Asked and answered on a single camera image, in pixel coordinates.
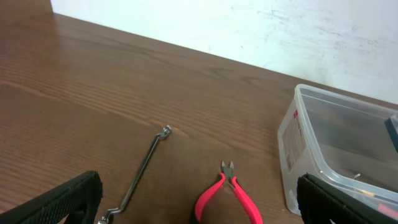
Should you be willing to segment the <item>blue precision screwdriver set case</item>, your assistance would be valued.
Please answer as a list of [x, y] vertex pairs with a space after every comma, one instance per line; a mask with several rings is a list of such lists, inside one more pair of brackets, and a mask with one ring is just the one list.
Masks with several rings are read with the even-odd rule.
[[398, 120], [397, 115], [394, 114], [384, 122], [390, 139], [394, 145], [395, 150], [398, 152]]

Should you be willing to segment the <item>silver offset ring wrench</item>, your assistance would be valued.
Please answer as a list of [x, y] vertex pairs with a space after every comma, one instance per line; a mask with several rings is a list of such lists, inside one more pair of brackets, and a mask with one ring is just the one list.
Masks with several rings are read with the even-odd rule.
[[160, 141], [163, 141], [165, 139], [168, 138], [168, 136], [171, 134], [172, 132], [172, 128], [169, 125], [166, 125], [161, 133], [158, 133], [155, 135], [154, 140], [152, 141], [150, 148], [147, 152], [147, 154], [145, 155], [139, 169], [137, 170], [134, 179], [129, 187], [129, 189], [127, 190], [124, 198], [122, 199], [119, 207], [117, 208], [110, 208], [107, 210], [106, 214], [100, 218], [100, 220], [97, 222], [97, 224], [109, 224], [111, 223], [111, 218], [115, 215], [119, 215], [121, 214], [123, 211], [125, 211], [126, 207], [128, 206], [128, 203], [130, 201], [130, 199], [132, 198], [132, 195], [134, 194], [138, 183], [141, 179], [141, 177], [143, 176], [143, 173], [158, 145], [158, 143]]

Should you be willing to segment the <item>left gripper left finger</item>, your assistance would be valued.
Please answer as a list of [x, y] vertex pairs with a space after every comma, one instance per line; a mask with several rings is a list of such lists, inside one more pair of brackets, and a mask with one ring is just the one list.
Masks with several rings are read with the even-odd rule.
[[97, 171], [87, 171], [1, 214], [4, 224], [93, 223], [103, 196]]

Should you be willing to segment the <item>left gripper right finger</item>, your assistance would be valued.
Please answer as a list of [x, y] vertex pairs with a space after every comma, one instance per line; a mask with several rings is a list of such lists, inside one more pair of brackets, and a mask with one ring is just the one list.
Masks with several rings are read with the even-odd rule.
[[396, 219], [312, 174], [298, 178], [297, 202], [305, 224], [397, 224]]

